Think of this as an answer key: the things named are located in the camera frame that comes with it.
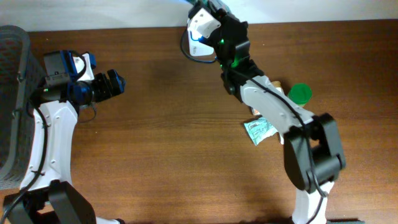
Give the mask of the green lid plastic jar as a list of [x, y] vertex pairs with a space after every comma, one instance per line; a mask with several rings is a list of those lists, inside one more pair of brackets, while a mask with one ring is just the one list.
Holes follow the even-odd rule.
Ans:
[[288, 98], [296, 105], [304, 107], [312, 98], [312, 89], [305, 83], [293, 85], [288, 92]]

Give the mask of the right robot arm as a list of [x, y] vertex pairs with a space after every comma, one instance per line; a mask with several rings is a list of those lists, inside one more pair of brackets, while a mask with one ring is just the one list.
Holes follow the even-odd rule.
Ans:
[[292, 223], [326, 223], [327, 198], [346, 159], [336, 121], [278, 91], [250, 58], [248, 24], [224, 9], [205, 9], [201, 42], [214, 48], [226, 91], [260, 112], [283, 135], [284, 168], [297, 189]]

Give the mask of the light green pouch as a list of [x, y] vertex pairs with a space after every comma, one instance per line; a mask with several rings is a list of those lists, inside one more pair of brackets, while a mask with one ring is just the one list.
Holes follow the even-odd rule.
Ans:
[[277, 133], [276, 128], [264, 117], [244, 123], [244, 127], [255, 146]]

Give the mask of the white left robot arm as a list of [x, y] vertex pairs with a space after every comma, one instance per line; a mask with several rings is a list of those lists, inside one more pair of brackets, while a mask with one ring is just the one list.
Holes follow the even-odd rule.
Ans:
[[104, 223], [72, 184], [72, 139], [80, 110], [124, 92], [114, 70], [94, 73], [95, 57], [50, 52], [44, 66], [21, 62], [17, 83], [1, 82], [2, 222]]

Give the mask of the green 3M gloves package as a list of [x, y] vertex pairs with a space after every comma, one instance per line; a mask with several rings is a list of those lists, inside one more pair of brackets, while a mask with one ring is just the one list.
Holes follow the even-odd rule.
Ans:
[[219, 11], [220, 9], [225, 12], [231, 12], [231, 9], [222, 0], [185, 0], [186, 2], [196, 5], [198, 3], [204, 4], [212, 11]]

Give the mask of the white tube gold cap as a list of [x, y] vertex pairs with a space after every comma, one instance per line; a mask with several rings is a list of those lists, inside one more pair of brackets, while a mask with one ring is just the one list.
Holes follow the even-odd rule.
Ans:
[[281, 93], [284, 93], [280, 81], [273, 81], [273, 82], [271, 82], [271, 83], [272, 83], [272, 85], [273, 85], [278, 91], [280, 91]]

